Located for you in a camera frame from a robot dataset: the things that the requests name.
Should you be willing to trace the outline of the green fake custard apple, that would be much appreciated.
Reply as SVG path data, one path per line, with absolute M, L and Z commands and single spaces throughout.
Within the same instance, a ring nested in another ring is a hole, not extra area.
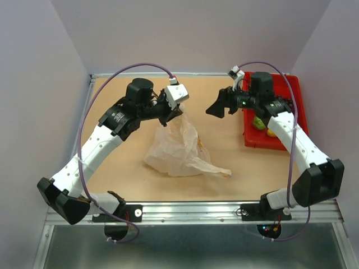
M 263 131 L 266 129 L 266 125 L 263 123 L 263 121 L 258 118 L 258 117 L 254 117 L 253 121 L 252 121 L 252 125 L 253 127 L 258 130 L 258 131 Z

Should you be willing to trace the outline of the white plastic bag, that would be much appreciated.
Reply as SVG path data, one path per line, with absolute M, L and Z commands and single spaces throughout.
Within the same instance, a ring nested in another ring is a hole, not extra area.
M 179 108 L 181 115 L 165 127 L 156 127 L 153 142 L 143 158 L 144 164 L 170 177 L 231 177 L 231 170 L 212 164 L 186 107 Z

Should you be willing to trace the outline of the yellow fake lemon fruit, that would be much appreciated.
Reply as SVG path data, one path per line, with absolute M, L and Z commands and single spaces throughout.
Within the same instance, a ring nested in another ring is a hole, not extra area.
M 271 129 L 267 129 L 266 134 L 272 138 L 277 137 L 277 135 Z

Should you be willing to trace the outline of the dark purple fake grapes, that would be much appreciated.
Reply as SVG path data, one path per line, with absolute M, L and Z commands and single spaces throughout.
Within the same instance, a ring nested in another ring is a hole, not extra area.
M 277 98 L 278 100 L 281 100 L 281 101 L 283 101 L 284 103 L 286 103 L 287 106 L 290 107 L 291 112 L 292 112 L 293 114 L 295 113 L 294 104 L 293 104 L 292 98 L 286 98 L 286 97 L 283 97 L 283 96 L 281 96 L 281 95 L 277 95 L 276 98 Z

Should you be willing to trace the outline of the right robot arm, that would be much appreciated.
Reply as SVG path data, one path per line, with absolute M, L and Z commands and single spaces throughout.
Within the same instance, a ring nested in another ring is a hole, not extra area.
M 319 150 L 302 130 L 291 107 L 275 95 L 270 73 L 253 73 L 247 90 L 237 86 L 219 90 L 216 101 L 206 113 L 223 118 L 226 109 L 229 114 L 238 109 L 253 110 L 284 145 L 291 155 L 291 163 L 297 165 L 301 174 L 293 184 L 261 196 L 258 203 L 261 217 L 270 219 L 278 210 L 291 206 L 309 207 L 339 195 L 344 164 Z

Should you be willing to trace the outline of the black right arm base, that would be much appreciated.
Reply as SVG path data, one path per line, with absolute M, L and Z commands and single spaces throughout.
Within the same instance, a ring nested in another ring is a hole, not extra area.
M 240 207 L 240 213 L 243 221 L 274 221 L 292 220 L 291 214 L 285 215 L 283 209 L 272 209 L 261 203 L 244 203 Z

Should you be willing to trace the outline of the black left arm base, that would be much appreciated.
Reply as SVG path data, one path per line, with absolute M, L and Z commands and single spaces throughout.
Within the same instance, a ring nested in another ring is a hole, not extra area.
M 126 204 L 120 206 L 119 209 L 115 210 L 114 216 L 130 222 L 142 222 L 143 206 L 141 204 Z M 103 212 L 98 216 L 92 217 L 92 222 L 116 222 L 116 219 L 104 214 Z

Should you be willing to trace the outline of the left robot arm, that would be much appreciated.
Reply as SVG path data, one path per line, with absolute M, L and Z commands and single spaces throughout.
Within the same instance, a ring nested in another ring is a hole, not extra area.
M 188 91 L 175 78 L 153 93 L 154 84 L 145 78 L 135 78 L 127 85 L 126 94 L 99 119 L 80 152 L 51 178 L 41 178 L 37 188 L 56 213 L 74 225 L 87 215 L 105 213 L 111 220 L 124 217 L 126 201 L 113 191 L 90 194 L 84 184 L 97 168 L 145 120 L 157 119 L 166 126 L 182 114 L 180 103 L 189 98 Z

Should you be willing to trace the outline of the aluminium front rail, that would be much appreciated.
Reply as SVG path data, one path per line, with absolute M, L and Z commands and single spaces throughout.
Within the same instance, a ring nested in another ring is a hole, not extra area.
M 127 202 L 128 205 L 142 205 L 142 220 L 138 226 L 154 225 L 229 225 L 229 224 L 272 224 L 272 221 L 243 221 L 239 210 L 242 204 L 253 201 L 225 202 Z M 307 209 L 297 206 L 291 210 L 291 220 L 281 224 L 304 224 L 307 220 Z M 325 201 L 311 206 L 310 223 L 343 223 L 343 217 L 335 200 Z M 46 225 L 69 225 L 59 214 L 49 209 L 45 218 Z M 78 225 L 125 225 L 122 222 L 93 221 L 85 216 Z

